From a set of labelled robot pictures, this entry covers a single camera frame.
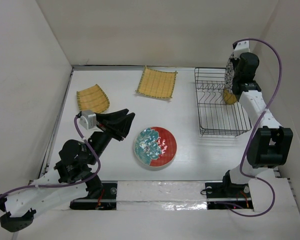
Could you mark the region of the blue and white floral plate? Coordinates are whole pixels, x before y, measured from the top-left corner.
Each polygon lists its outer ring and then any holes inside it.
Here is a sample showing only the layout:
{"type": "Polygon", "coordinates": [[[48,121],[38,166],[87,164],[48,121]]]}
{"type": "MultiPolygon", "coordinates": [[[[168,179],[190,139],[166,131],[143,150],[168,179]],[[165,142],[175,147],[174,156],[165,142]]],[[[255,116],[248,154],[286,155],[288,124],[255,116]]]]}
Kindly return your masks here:
{"type": "Polygon", "coordinates": [[[224,86],[225,89],[232,94],[233,93],[233,78],[234,78],[234,66],[233,66],[233,61],[235,60],[234,53],[232,52],[230,57],[228,58],[226,67],[225,67],[225,72],[224,72],[224,86]]]}

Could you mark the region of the round yellow woven plate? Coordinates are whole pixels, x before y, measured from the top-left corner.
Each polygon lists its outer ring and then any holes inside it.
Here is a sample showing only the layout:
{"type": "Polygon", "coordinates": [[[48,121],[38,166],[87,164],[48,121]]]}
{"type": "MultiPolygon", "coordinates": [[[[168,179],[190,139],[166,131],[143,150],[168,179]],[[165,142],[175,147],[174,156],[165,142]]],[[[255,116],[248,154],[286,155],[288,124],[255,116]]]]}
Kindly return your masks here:
{"type": "Polygon", "coordinates": [[[226,88],[223,89],[223,100],[226,105],[233,105],[237,102],[236,96],[229,92],[226,88]]]}

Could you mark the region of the red and teal floral plate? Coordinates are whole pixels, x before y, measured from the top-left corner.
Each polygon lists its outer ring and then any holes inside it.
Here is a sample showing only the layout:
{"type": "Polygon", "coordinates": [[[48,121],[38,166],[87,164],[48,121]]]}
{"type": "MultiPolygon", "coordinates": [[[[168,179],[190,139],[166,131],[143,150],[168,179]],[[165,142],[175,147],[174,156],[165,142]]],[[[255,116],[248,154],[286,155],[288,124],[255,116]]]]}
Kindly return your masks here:
{"type": "Polygon", "coordinates": [[[143,129],[135,138],[133,151],[137,159],[151,168],[169,165],[177,154],[177,140],[167,129],[152,126],[143,129]]]}

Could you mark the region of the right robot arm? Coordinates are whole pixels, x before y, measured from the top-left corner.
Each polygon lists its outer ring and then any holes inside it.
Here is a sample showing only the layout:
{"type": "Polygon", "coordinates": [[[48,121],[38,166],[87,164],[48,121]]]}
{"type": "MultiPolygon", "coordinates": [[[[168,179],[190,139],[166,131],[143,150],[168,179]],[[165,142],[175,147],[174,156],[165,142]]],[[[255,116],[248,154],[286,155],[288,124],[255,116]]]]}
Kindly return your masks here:
{"type": "Polygon", "coordinates": [[[259,63],[258,56],[251,52],[238,57],[232,53],[225,69],[223,100],[227,105],[240,103],[253,125],[243,162],[222,179],[221,191],[228,198],[237,196],[266,169],[284,165],[293,139],[292,130],[282,127],[267,109],[261,88],[254,80],[259,63]]]}

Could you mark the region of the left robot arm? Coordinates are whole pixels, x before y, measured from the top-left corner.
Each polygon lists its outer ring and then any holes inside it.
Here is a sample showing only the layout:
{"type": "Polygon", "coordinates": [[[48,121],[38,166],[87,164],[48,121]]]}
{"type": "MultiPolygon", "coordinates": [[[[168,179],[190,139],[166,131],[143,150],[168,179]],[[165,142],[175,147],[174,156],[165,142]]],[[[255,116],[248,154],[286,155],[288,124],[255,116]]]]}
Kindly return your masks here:
{"type": "Polygon", "coordinates": [[[80,140],[63,144],[55,166],[32,183],[0,194],[0,226],[10,233],[19,232],[66,202],[102,196],[100,157],[112,139],[120,142],[127,137],[134,118],[128,109],[106,114],[80,111],[73,120],[80,140]]]}

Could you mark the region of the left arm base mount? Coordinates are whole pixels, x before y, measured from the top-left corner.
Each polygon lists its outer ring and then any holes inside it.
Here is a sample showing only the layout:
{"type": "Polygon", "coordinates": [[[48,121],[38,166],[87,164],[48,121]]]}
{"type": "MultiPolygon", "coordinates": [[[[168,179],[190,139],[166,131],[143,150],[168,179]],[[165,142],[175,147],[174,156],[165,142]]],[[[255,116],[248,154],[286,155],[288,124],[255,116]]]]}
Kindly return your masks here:
{"type": "Polygon", "coordinates": [[[111,211],[117,209],[117,181],[103,182],[103,189],[94,197],[87,196],[70,202],[69,208],[77,211],[111,211]]]}

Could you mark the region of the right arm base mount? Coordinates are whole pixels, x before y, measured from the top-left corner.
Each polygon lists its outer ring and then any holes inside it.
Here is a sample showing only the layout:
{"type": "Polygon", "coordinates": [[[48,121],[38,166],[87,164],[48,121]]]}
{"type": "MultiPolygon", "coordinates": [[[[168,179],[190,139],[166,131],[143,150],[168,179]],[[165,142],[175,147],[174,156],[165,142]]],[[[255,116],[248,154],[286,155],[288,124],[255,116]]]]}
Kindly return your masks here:
{"type": "Polygon", "coordinates": [[[208,210],[253,209],[247,184],[226,189],[222,182],[206,182],[200,194],[206,196],[208,210]]]}

